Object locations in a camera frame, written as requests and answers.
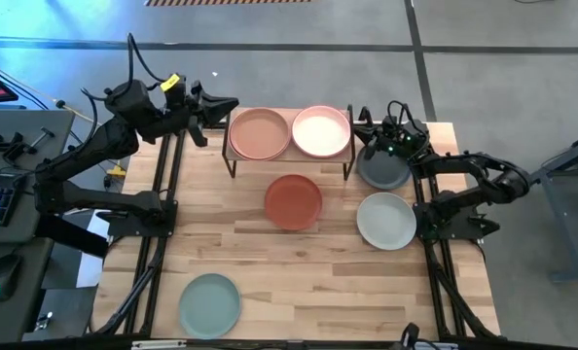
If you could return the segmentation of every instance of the wooden table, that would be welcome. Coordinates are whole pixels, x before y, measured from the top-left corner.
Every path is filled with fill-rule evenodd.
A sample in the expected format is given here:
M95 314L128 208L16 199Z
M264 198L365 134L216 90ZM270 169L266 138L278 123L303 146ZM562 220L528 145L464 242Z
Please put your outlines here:
M457 153L451 123L428 127L436 152ZM396 340L409 322L420 326L421 337L437 338L421 244L415 239L402 250L380 251L357 231L358 205L378 190L355 170L344 181L338 164L243 161L231 179L221 156L223 131L205 133L207 148L197 148L188 138L183 152L177 227L166 250L153 337L188 337L178 321L181 293L196 276L218 272L235 281L243 305L225 338ZM125 193L151 189L159 151L159 143L141 142L129 163ZM288 173L308 176L324 195L318 222L300 232L275 227L264 212L266 188ZM165 187L168 174L166 169ZM438 182L441 190L466 188L462 175L442 175ZM412 181L394 192L415 201ZM137 237L125 238L109 253L94 302L96 327L131 288L139 244ZM462 241L452 241L451 248L459 290L485 325L498 333L480 251ZM444 304L453 330L447 297ZM140 307L138 320L143 311Z

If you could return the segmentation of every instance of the yellow tape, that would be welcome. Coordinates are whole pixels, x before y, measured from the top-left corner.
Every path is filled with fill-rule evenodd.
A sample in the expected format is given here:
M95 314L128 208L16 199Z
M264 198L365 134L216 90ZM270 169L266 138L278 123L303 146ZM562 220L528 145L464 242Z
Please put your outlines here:
M160 88L162 88L163 92L166 92L170 88L174 87L175 84L179 83L179 80L181 80L181 77L179 77L176 74L172 74L172 76L168 78L168 80L166 80L160 85Z

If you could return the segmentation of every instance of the pink plate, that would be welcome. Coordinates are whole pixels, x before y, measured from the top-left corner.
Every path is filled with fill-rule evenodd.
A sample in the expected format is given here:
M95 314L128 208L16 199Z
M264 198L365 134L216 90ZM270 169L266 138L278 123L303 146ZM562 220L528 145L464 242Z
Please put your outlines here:
M306 108L294 119L293 140L304 153L318 158L341 153L351 137L347 117L331 107Z

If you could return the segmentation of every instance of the computer mouse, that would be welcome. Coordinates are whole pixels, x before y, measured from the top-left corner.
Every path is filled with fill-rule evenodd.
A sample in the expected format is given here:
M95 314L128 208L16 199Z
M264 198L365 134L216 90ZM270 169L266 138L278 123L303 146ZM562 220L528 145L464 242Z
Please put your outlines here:
M17 288L22 257L9 254L0 258L0 302L8 300Z

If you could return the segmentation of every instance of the caution stripe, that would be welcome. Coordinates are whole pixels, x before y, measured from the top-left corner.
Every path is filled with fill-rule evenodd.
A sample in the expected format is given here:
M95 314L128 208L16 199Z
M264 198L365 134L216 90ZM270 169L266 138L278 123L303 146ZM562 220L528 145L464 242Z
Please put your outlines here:
M311 0L146 0L146 6L195 6L237 4L306 3Z

